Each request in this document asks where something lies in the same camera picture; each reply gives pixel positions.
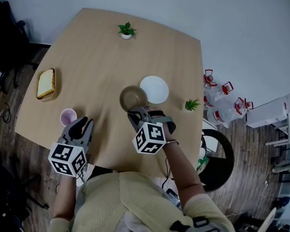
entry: black chair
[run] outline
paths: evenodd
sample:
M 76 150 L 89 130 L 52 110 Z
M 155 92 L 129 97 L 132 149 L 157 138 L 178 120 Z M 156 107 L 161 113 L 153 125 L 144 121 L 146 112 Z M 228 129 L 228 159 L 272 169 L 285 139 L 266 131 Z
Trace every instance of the black chair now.
M 38 64 L 27 62 L 30 49 L 24 26 L 24 21 L 13 22 L 9 2 L 0 1 L 0 71 L 2 73 L 0 85 L 2 87 L 11 69 L 14 69 L 15 74 L 14 88 L 17 88 L 16 78 L 21 66 L 28 63 L 33 65 L 34 70 L 38 67 Z
M 204 186 L 205 192 L 212 192 L 223 186 L 232 174 L 234 152 L 230 141 L 221 132 L 212 129 L 204 129 L 202 132 L 204 133 L 203 136 L 210 136 L 217 139 L 226 155 L 226 158 L 207 156 L 209 162 L 199 174 L 201 182 L 206 184 Z
M 34 181 L 41 181 L 41 176 L 36 175 L 34 178 L 22 184 L 16 169 L 17 162 L 18 159 L 12 159 L 13 177 L 2 166 L 0 152 L 0 230 L 9 229 L 9 231 L 21 231 L 21 223 L 29 216 L 28 210 L 31 211 L 30 206 L 27 204 L 27 199 L 33 201 L 43 209 L 48 209 L 47 204 L 40 204 L 25 191 L 25 187 Z

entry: wooden table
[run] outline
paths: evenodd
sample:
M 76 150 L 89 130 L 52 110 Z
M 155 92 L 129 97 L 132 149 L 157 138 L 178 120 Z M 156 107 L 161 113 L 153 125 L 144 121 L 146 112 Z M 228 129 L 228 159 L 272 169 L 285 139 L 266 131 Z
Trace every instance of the wooden table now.
M 118 24 L 130 21 L 136 37 L 123 40 Z M 58 96 L 36 99 L 37 74 L 55 68 Z M 163 78 L 169 86 L 167 101 L 159 105 L 176 123 L 174 134 L 191 163 L 198 163 L 203 106 L 181 111 L 184 100 L 203 101 L 200 41 L 161 24 L 104 10 L 82 9 L 50 47 L 39 65 L 19 110 L 15 131 L 50 148 L 63 131 L 59 116 L 73 108 L 78 117 L 95 121 L 89 147 L 90 163 L 118 171 L 165 176 L 165 155 L 137 154 L 136 135 L 119 104 L 121 90 L 139 85 L 148 75 Z

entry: potted plant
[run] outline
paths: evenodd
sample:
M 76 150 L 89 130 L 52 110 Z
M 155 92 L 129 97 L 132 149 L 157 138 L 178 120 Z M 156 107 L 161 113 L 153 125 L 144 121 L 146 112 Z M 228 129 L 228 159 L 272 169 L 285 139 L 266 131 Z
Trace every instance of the potted plant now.
M 183 111 L 192 113 L 195 109 L 200 105 L 198 103 L 199 99 L 189 99 L 189 101 L 185 101 L 183 104 Z
M 131 36 L 135 35 L 136 29 L 131 28 L 130 22 L 127 22 L 125 25 L 118 25 L 117 27 L 120 28 L 118 33 L 121 34 L 121 37 L 125 40 L 130 39 Z

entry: floor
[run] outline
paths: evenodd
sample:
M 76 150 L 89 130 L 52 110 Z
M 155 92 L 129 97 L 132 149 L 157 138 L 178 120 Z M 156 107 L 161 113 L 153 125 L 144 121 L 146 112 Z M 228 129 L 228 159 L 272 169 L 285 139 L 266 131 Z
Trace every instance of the floor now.
M 40 62 L 46 52 L 47 49 L 41 49 L 34 61 Z M 44 210 L 29 201 L 32 213 L 25 220 L 24 229 L 30 232 L 47 231 L 59 180 L 59 175 L 54 173 L 48 163 L 49 151 L 14 132 L 17 113 L 33 74 L 32 66 L 25 65 L 19 75 L 19 87 L 13 88 L 13 75 L 10 75 L 7 80 L 8 95 L 0 96 L 0 108 L 7 102 L 12 113 L 10 123 L 5 124 L 0 120 L 0 148 L 4 164 L 8 167 L 10 157 L 16 155 L 20 159 L 21 179 L 26 180 L 35 173 L 41 174 L 41 184 L 32 185 L 28 191 L 41 203 L 46 202 L 50 206 L 49 210 Z M 270 174 L 270 158 L 278 156 L 278 151 L 273 147 L 265 147 L 264 143 L 276 140 L 278 133 L 269 126 L 249 128 L 245 126 L 244 120 L 231 123 L 229 129 L 220 127 L 219 131 L 229 138 L 233 146 L 235 166 L 228 182 L 210 193 L 210 197 L 225 215 L 230 215 L 228 218 L 232 222 L 239 216 L 236 214 L 246 211 L 256 218 L 265 218 L 280 185 L 278 176 Z M 269 180 L 267 187 L 264 185 L 266 179 Z M 164 179 L 155 178 L 154 181 L 161 185 Z M 167 188 L 174 188 L 172 180 L 165 184 L 164 189 Z

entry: cup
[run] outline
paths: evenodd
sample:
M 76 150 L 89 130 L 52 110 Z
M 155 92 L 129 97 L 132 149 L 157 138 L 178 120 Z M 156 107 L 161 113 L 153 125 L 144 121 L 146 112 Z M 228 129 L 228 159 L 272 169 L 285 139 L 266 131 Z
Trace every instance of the cup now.
M 60 122 L 63 126 L 70 125 L 76 119 L 77 114 L 72 108 L 66 108 L 60 114 Z

